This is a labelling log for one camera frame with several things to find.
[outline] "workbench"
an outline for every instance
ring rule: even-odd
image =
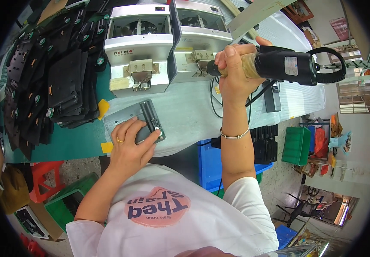
[[[219,1],[195,2],[220,7],[226,23],[229,23],[233,18],[230,11]],[[248,5],[243,0],[233,0],[232,2],[236,6],[247,7]],[[257,32],[276,46],[301,52],[311,49],[305,35],[280,11],[262,21]],[[106,115],[145,99],[152,100],[166,134],[166,139],[157,144],[155,157],[172,155],[199,140],[220,135],[219,129],[222,126],[222,120],[213,113],[209,81],[171,84],[164,93],[117,99],[109,91],[109,74],[108,65],[104,72],[98,73],[97,79],[98,102],[105,99],[110,103],[110,109]],[[221,100],[220,95],[214,93],[214,97]],[[252,104],[249,127],[252,129],[275,125],[281,121],[325,108],[325,94],[322,85],[303,86],[297,83],[282,82],[280,84],[280,98],[282,111],[276,113],[265,111],[263,96],[256,100]],[[3,102],[0,102],[0,126],[3,126],[2,104]],[[214,106],[218,114],[222,115],[221,106],[215,102]],[[6,134],[4,134],[3,140],[5,162],[28,162],[19,149],[11,151]],[[37,146],[32,151],[31,162],[72,160],[105,155],[102,152],[101,143],[107,141],[110,141],[110,137],[105,133],[103,121],[95,120],[93,123],[87,123],[74,129],[61,128],[55,124],[50,143]]]

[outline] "white t-shirt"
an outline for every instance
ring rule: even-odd
[[[255,178],[235,181],[222,200],[176,171],[154,164],[118,190],[106,227],[79,220],[66,229],[76,257],[173,257],[206,246],[257,256],[279,245]]]

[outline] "fluorescent light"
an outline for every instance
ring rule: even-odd
[[[324,249],[322,250],[322,252],[321,252],[321,254],[319,255],[319,257],[321,257],[321,256],[325,253],[326,249],[328,248],[328,245],[329,245],[329,243],[327,243],[327,244],[326,244],[326,246],[325,246],[325,247],[324,247]]]
[[[346,213],[348,211],[348,205],[345,206],[345,211],[343,212],[343,216],[340,219],[339,225],[342,226],[343,222],[345,221]]]

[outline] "fingernail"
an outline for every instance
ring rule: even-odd
[[[233,46],[226,46],[225,47],[225,55],[227,57],[234,56],[235,53],[236,53],[236,51],[235,51],[235,48]]]

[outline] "silver bracelet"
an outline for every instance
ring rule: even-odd
[[[219,131],[221,132],[221,136],[223,136],[225,139],[240,139],[240,138],[242,138],[243,136],[245,136],[249,132],[249,126],[248,126],[248,129],[245,131],[245,133],[243,133],[240,136],[227,136],[227,135],[224,135],[222,133],[222,127],[221,127],[221,129]]]

